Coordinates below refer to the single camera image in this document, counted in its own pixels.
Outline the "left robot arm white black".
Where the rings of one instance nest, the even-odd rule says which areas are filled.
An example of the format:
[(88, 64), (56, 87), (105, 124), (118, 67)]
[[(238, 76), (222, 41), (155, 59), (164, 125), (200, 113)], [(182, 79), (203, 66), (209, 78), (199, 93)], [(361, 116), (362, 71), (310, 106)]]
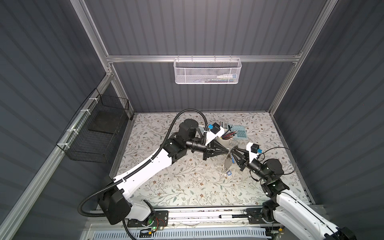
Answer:
[(131, 170), (114, 177), (111, 190), (98, 195), (98, 203), (111, 225), (126, 219), (137, 220), (146, 226), (152, 224), (156, 211), (146, 200), (133, 197), (134, 192), (161, 170), (184, 157), (188, 151), (203, 153), (203, 159), (226, 155), (229, 151), (217, 138), (225, 133), (219, 124), (208, 125), (201, 131), (197, 121), (186, 119), (179, 130), (165, 141), (160, 153), (152, 155)]

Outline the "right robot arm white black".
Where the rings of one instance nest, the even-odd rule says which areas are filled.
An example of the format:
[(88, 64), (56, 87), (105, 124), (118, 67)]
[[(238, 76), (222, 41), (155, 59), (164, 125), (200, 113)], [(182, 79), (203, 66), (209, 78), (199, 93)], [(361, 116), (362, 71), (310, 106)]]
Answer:
[(277, 222), (300, 240), (356, 240), (347, 227), (338, 227), (305, 204), (286, 185), (281, 176), (283, 166), (277, 159), (259, 161), (259, 145), (248, 143), (245, 149), (237, 146), (229, 151), (240, 170), (248, 169), (261, 182), (268, 201), (263, 203), (261, 215), (266, 223)]

